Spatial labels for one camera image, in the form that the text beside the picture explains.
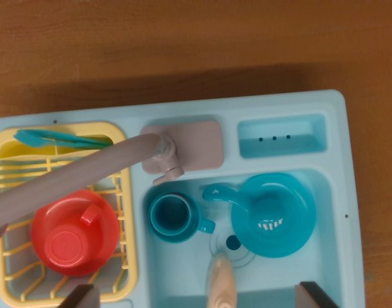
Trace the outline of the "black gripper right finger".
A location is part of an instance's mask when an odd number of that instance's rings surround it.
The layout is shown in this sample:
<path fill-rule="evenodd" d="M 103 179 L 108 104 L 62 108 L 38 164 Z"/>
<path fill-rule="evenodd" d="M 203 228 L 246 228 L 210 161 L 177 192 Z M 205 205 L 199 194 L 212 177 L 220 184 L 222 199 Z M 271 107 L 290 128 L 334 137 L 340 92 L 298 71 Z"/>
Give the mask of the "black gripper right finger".
<path fill-rule="evenodd" d="M 294 287 L 296 308 L 339 308 L 316 282 L 300 282 Z"/>

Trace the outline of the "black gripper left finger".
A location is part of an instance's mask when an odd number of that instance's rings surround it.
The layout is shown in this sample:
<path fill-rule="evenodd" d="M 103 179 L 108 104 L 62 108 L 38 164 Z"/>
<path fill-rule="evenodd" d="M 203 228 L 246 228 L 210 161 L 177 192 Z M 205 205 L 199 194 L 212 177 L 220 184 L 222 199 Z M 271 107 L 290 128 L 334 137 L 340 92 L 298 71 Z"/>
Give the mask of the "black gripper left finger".
<path fill-rule="evenodd" d="M 78 285 L 64 300 L 64 308 L 100 308 L 100 291 L 92 284 Z"/>

